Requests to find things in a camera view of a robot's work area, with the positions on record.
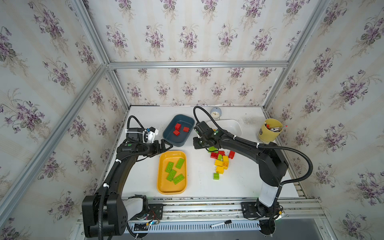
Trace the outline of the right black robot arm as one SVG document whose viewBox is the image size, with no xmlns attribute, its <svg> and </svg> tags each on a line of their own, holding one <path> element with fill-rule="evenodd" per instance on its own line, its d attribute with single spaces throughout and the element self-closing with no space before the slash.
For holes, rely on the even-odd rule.
<svg viewBox="0 0 384 240">
<path fill-rule="evenodd" d="M 230 150 L 249 158 L 259 165 L 259 174 L 263 181 L 262 190 L 256 203 L 259 211 L 265 212 L 276 208 L 284 185 L 304 181 L 313 173 L 314 167 L 311 159 L 299 150 L 278 146 L 274 143 L 256 143 L 237 137 L 221 128 L 208 111 L 201 106 L 195 106 L 193 114 L 197 121 L 194 130 L 198 136 L 193 138 L 196 150 L 208 149 L 210 147 Z M 307 172 L 299 178 L 282 181 L 289 167 L 282 151 L 292 152 L 301 156 L 308 164 Z"/>
</svg>

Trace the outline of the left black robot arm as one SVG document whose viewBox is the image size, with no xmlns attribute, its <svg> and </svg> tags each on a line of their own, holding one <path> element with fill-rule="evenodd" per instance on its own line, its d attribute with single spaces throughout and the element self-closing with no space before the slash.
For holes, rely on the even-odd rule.
<svg viewBox="0 0 384 240">
<path fill-rule="evenodd" d="M 111 239 L 121 236 L 131 219 L 146 219 L 150 207 L 145 195 L 135 195 L 127 203 L 122 199 L 123 188 L 139 157 L 152 158 L 169 151 L 173 145 L 156 140 L 154 127 L 126 129 L 126 138 L 117 147 L 115 161 L 101 186 L 82 202 L 84 233 L 87 238 Z"/>
</svg>

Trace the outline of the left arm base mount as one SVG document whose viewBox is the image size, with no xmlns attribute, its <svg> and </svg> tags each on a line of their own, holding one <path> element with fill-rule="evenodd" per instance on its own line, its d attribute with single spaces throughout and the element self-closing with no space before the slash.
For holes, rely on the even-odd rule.
<svg viewBox="0 0 384 240">
<path fill-rule="evenodd" d="M 133 216 L 131 221 L 161 220 L 163 218 L 163 204 L 149 204 L 145 209 Z"/>
</svg>

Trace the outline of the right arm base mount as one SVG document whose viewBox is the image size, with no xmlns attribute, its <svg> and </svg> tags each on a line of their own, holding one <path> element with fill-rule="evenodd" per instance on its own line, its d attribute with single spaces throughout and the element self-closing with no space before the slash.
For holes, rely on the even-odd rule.
<svg viewBox="0 0 384 240">
<path fill-rule="evenodd" d="M 241 202 L 241 208 L 245 219 L 257 220 L 263 217 L 259 212 L 257 202 Z"/>
</svg>

